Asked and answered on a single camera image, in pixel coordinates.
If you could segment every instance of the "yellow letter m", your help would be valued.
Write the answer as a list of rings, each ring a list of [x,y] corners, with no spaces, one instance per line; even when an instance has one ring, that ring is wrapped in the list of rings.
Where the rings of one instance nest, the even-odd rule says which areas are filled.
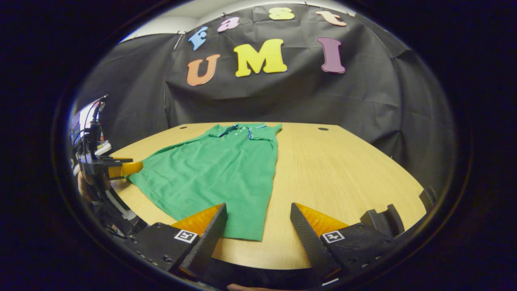
[[[266,61],[264,72],[284,72],[287,66],[282,62],[280,46],[284,43],[282,39],[268,39],[262,44],[260,51],[255,51],[251,45],[240,45],[233,49],[237,53],[238,70],[235,72],[237,77],[251,74],[248,64],[253,71],[258,74],[262,64]]]

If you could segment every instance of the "human hand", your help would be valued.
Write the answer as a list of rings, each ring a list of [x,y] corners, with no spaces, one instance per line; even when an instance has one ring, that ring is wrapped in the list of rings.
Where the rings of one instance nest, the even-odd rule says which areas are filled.
[[[258,287],[244,287],[237,284],[230,284],[227,286],[230,291],[288,291],[288,290],[277,290],[277,289],[267,289],[267,288],[258,288]]]

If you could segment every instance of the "foam letter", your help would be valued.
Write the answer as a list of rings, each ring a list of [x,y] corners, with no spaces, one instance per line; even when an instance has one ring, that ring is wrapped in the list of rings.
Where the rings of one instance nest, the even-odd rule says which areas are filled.
[[[339,15],[332,14],[329,11],[316,11],[316,14],[323,16],[323,18],[329,23],[332,23],[337,26],[346,26],[345,22],[341,22],[338,20],[338,18],[341,18]]]
[[[290,10],[289,8],[282,8],[282,7],[276,7],[276,8],[271,8],[269,10],[269,13],[271,13],[269,15],[269,17],[271,17],[271,19],[273,20],[285,20],[285,19],[293,19],[294,18],[294,14],[291,13],[292,10]]]
[[[251,74],[248,64],[253,71],[258,74],[262,64],[266,61],[264,72],[284,72],[287,66],[282,62],[282,52],[280,45],[284,41],[282,39],[268,39],[262,44],[260,51],[255,51],[251,45],[245,44],[235,47],[234,52],[237,53],[238,70],[235,72],[237,77],[243,77]]]
[[[236,28],[239,25],[239,17],[232,17],[230,19],[226,19],[221,22],[221,26],[217,29],[219,32],[223,32],[225,30],[231,30]]]
[[[338,40],[328,37],[319,37],[316,39],[323,45],[323,54],[325,55],[325,63],[322,70],[325,72],[344,73],[345,67],[341,65],[338,47],[341,43]]]
[[[203,38],[206,37],[205,30],[207,29],[208,27],[204,26],[189,38],[189,41],[194,45],[194,50],[197,50],[197,48],[206,41],[206,39]]]
[[[189,67],[189,71],[187,73],[187,83],[192,86],[197,86],[204,84],[214,76],[214,72],[216,71],[216,63],[217,59],[220,57],[220,54],[213,54],[206,58],[208,61],[208,67],[206,68],[206,73],[199,77],[197,75],[197,71],[199,70],[199,64],[203,62],[202,59],[195,60],[190,62],[187,67]]]

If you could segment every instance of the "table surface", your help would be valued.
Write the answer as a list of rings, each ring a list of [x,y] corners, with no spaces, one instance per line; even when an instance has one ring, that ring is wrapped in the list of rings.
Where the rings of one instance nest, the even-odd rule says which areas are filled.
[[[140,161],[167,146],[197,137],[216,124],[184,124],[135,142],[113,156]],[[268,126],[278,123],[266,122]],[[310,268],[290,220],[297,202],[346,224],[360,222],[370,209],[393,204],[405,229],[425,214],[422,186],[390,157],[337,125],[282,123],[278,160],[261,242],[221,238],[214,258],[264,269]],[[121,199],[149,224],[176,222],[134,184],[112,181]]]

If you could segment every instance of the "orange letter u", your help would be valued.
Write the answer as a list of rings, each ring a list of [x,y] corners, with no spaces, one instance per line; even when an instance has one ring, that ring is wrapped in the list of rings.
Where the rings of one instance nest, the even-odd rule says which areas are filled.
[[[206,68],[206,74],[202,75],[201,77],[197,75],[197,70],[199,70],[199,64],[202,63],[203,60],[199,59],[190,62],[187,65],[189,67],[189,71],[187,73],[187,83],[189,83],[191,86],[197,86],[210,81],[210,79],[214,76],[217,59],[220,56],[220,54],[213,54],[206,58],[208,61],[208,67]]]

